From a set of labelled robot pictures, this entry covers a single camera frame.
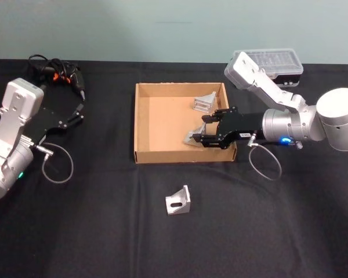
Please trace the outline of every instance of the metal bracket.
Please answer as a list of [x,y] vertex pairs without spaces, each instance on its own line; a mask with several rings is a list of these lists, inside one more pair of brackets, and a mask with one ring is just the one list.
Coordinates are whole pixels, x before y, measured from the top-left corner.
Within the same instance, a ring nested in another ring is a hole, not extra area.
[[216,92],[203,97],[195,97],[193,109],[205,113],[211,113],[215,101]]
[[189,213],[191,207],[190,192],[188,186],[184,185],[183,189],[172,196],[165,197],[166,210],[168,215]]
[[201,143],[198,143],[193,139],[193,134],[206,134],[206,123],[203,123],[202,126],[200,126],[197,129],[189,131],[186,135],[186,138],[183,140],[185,144],[192,145],[195,147],[203,147]]

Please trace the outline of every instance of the power drill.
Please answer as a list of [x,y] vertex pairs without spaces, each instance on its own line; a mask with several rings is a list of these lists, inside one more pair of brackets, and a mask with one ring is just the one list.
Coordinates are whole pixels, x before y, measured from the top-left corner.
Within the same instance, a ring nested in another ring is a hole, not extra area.
[[[44,62],[39,63],[34,58],[41,58]],[[47,59],[40,54],[32,55],[28,58],[29,69],[35,79],[40,82],[66,82],[71,85],[72,89],[80,94],[85,101],[85,85],[81,75],[80,67],[68,61],[62,61],[58,58]]]

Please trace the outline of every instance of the light blue wall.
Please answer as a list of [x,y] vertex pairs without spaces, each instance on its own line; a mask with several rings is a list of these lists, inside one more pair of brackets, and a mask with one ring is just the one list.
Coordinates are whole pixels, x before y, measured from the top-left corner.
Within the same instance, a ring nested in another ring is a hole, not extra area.
[[0,58],[226,62],[273,47],[348,64],[348,0],[0,0]]

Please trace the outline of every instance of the plastic case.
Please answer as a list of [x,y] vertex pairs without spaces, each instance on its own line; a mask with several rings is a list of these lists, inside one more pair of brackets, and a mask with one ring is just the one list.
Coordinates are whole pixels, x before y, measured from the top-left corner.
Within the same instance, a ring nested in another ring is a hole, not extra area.
[[303,73],[303,65],[293,49],[238,50],[245,52],[280,87],[295,87]]

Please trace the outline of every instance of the blue led light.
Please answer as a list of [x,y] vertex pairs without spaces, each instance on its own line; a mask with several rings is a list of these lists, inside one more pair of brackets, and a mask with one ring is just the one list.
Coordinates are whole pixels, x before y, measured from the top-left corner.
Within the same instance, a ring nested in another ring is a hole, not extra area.
[[291,142],[292,140],[289,137],[281,137],[280,139],[280,144],[283,144],[283,145],[288,145]]

